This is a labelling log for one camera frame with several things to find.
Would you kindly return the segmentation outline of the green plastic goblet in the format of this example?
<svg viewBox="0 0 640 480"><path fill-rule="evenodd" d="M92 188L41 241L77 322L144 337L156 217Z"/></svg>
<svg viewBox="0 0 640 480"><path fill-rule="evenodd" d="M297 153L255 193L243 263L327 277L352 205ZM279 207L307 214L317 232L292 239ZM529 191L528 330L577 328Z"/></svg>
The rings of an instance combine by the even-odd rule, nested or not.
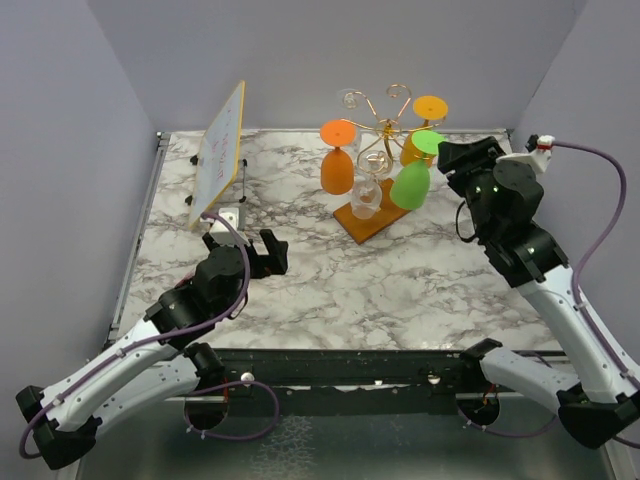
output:
<svg viewBox="0 0 640 480"><path fill-rule="evenodd" d="M431 130L408 136L400 158L402 169L390 190L390 199L397 207L415 210L423 205L430 188L430 168L444 141L443 135Z"/></svg>

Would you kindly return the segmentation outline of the yellow plastic goblet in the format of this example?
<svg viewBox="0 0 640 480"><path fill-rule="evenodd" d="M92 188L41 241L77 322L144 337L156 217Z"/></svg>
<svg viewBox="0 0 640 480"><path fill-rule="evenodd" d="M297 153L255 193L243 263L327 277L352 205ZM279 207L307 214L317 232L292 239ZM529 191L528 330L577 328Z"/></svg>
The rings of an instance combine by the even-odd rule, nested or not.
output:
<svg viewBox="0 0 640 480"><path fill-rule="evenodd" d="M421 96L413 103L414 113L423 120L422 126L411 130L404 141L400 162L407 166L419 159L431 166L444 137L434 128L439 126L448 114L448 104L436 96Z"/></svg>

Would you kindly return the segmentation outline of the clear wine glass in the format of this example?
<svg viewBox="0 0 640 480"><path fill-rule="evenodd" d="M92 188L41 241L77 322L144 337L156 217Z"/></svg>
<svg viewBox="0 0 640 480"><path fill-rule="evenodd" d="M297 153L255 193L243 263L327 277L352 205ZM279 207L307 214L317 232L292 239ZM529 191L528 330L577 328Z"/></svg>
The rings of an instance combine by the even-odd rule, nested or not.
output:
<svg viewBox="0 0 640 480"><path fill-rule="evenodd" d="M345 88L337 92L337 99L341 108L354 110L366 100L366 96L357 89Z"/></svg>
<svg viewBox="0 0 640 480"><path fill-rule="evenodd" d="M351 190L352 214L361 220L370 219L379 210L382 201L381 181L389 173L390 162L383 151L363 152L358 156L356 168L360 178Z"/></svg>

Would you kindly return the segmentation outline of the orange plastic goblet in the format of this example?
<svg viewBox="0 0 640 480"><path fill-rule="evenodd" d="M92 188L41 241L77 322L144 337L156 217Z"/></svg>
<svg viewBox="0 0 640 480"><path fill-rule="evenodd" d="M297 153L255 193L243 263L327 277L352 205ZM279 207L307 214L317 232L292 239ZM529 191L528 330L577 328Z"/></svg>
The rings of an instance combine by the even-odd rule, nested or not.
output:
<svg viewBox="0 0 640 480"><path fill-rule="evenodd" d="M354 184L353 160L344 148L355 140L356 128L343 119L331 120L321 127L320 137L331 148L321 164L321 187L331 195L343 195Z"/></svg>

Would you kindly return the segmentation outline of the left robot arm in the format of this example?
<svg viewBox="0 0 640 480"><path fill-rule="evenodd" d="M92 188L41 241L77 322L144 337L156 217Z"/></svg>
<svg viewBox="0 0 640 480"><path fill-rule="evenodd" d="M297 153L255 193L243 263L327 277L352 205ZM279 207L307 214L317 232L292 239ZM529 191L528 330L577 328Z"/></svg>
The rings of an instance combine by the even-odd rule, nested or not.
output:
<svg viewBox="0 0 640 480"><path fill-rule="evenodd" d="M85 456L113 427L144 408L175 396L227 395L237 387L263 388L248 373L227 373L212 347L201 342L218 323L248 302L252 244L236 231L232 242L208 242L195 271L163 293L134 326L75 373L16 396L27 422L18 452L41 458L52 470Z"/></svg>

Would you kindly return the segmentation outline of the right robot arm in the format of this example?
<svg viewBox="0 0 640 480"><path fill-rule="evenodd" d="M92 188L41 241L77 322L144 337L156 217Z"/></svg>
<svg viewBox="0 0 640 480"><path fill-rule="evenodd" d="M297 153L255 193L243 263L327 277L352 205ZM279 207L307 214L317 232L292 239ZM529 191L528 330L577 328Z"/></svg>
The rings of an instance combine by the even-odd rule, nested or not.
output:
<svg viewBox="0 0 640 480"><path fill-rule="evenodd" d="M524 153L505 154L486 137L468 144L442 142L437 167L464 201L489 263L536 310L573 373L546 367L487 339L464 353L461 383L481 391L497 384L552 412L582 446L597 449L639 419L639 366L587 300L579 277L587 251L572 266L554 237L533 217L544 189L539 175L556 148L577 144L550 135L530 137Z"/></svg>

